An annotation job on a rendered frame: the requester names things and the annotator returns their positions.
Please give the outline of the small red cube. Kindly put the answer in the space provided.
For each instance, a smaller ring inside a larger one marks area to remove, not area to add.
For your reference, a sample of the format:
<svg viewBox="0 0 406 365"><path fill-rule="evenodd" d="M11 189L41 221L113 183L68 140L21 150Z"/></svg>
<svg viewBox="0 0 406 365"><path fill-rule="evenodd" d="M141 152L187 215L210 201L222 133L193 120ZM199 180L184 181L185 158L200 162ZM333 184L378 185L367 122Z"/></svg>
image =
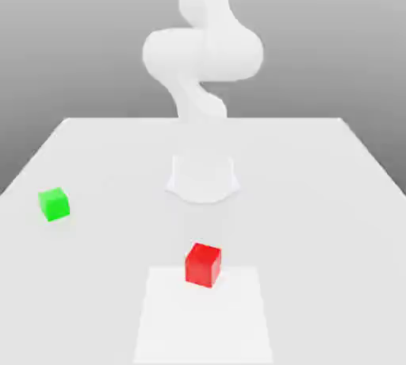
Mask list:
<svg viewBox="0 0 406 365"><path fill-rule="evenodd" d="M221 249L195 243L185 259L187 282L212 288L220 274Z"/></svg>

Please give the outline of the small green cube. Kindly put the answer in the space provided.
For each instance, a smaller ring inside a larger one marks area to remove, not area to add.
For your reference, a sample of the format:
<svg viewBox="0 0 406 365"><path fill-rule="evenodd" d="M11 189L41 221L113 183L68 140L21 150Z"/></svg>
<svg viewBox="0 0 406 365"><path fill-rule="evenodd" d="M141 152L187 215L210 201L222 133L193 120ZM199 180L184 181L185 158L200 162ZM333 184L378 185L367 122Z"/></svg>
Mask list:
<svg viewBox="0 0 406 365"><path fill-rule="evenodd" d="M70 204L63 189L56 187L38 193L40 209L47 221L58 220L70 214Z"/></svg>

